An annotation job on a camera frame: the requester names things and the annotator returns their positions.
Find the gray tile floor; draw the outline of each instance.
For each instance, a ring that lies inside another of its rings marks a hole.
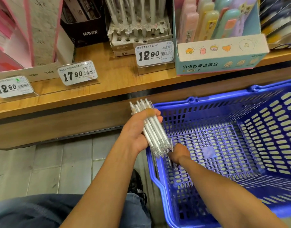
[[[43,193],[83,194],[119,131],[10,151],[0,150],[0,201]],[[145,151],[136,160],[156,227],[166,227],[159,189],[151,181]],[[284,221],[291,228],[291,218]]]

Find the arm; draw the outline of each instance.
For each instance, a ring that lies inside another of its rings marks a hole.
[[[168,155],[188,172],[199,195],[222,227],[287,227],[245,188],[191,160],[190,152],[184,145],[176,144],[174,152]]]
[[[61,228],[118,228],[137,155],[148,144],[143,131],[147,117],[157,109],[135,114],[125,124],[98,174],[60,226]]]

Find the black box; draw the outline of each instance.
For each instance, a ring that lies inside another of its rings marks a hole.
[[[100,13],[99,18],[70,24],[61,19],[61,26],[75,47],[83,47],[109,40],[106,34],[103,0],[93,1]]]

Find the barcode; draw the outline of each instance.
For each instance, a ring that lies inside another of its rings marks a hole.
[[[191,35],[192,35],[192,31],[188,30],[187,33],[186,33],[186,43],[190,42]]]
[[[171,50],[171,51],[161,52],[160,54],[161,54],[161,57],[164,57],[164,56],[170,56],[170,55],[173,54],[173,50]]]
[[[22,85],[18,85],[18,88],[21,89],[21,88],[28,87],[28,86],[29,86],[28,84],[22,84]]]
[[[86,71],[84,72],[85,75],[90,75],[90,74],[95,74],[95,72],[93,70],[90,70],[90,71]]]

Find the person's left hand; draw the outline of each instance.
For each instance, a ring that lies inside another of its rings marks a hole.
[[[119,139],[127,143],[130,150],[138,155],[147,146],[147,140],[142,133],[144,127],[144,120],[148,117],[157,116],[159,122],[163,121],[160,116],[160,111],[157,109],[146,109],[139,113],[134,114],[131,119],[124,125]]]

